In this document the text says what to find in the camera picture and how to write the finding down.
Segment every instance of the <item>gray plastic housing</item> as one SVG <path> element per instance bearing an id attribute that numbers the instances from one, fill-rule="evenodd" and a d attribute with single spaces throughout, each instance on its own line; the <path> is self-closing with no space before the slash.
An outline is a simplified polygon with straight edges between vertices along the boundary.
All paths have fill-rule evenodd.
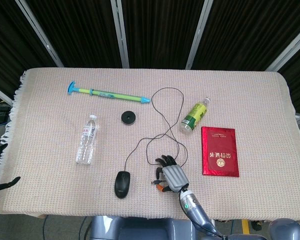
<path id="1" fill-rule="evenodd" d="M 170 189 L 175 193 L 178 193 L 184 185 L 189 184 L 188 178 L 179 165 L 165 166 L 162 171 Z"/>

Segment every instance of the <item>black hockey puck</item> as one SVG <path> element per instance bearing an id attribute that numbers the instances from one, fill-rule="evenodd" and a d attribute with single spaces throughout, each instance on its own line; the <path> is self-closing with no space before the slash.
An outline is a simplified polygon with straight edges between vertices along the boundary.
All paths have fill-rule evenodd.
<path id="1" fill-rule="evenodd" d="M 121 120 L 124 124 L 131 125 L 136 120 L 136 115 L 133 111 L 125 111 L 121 115 Z"/>

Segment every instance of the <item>red certificate book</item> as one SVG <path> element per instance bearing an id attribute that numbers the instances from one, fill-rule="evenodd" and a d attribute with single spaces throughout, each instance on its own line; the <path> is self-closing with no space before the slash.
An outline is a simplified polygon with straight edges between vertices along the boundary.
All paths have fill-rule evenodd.
<path id="1" fill-rule="evenodd" d="M 231 128 L 201 128 L 202 174 L 239 177 L 236 135 Z"/>

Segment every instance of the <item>gold emblem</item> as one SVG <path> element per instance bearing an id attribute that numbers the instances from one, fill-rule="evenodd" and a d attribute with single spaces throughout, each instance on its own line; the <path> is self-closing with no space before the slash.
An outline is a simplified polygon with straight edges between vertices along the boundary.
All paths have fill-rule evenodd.
<path id="1" fill-rule="evenodd" d="M 218 160 L 216 161 L 216 164 L 217 164 L 220 168 L 222 168 L 222 167 L 224 167 L 224 166 L 226 165 L 226 162 L 225 162 L 225 160 L 223 160 L 222 158 L 218 158 Z"/>

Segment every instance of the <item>gray floor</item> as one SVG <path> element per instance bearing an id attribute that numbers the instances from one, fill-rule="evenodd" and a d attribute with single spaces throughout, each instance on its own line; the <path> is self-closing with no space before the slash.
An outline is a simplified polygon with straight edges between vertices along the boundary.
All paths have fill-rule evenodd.
<path id="1" fill-rule="evenodd" d="M 5 127 L 0 126 L 0 136 L 4 133 Z M 83 217 L 79 216 L 56 216 L 50 215 L 45 224 L 46 240 L 77 240 L 80 225 Z M 85 231 L 91 221 L 88 217 L 82 227 L 81 239 L 83 239 Z M 41 240 L 42 226 L 44 219 L 31 217 L 28 215 L 1 215 L 0 214 L 0 240 Z M 268 239 L 268 225 L 262 226 L 262 231 L 253 231 L 250 225 L 251 234 L 259 234 Z M 230 234 L 232 222 L 216 222 L 219 231 L 225 235 Z M 240 220 L 235 220 L 233 224 L 233 233 L 242 233 L 242 224 Z"/>

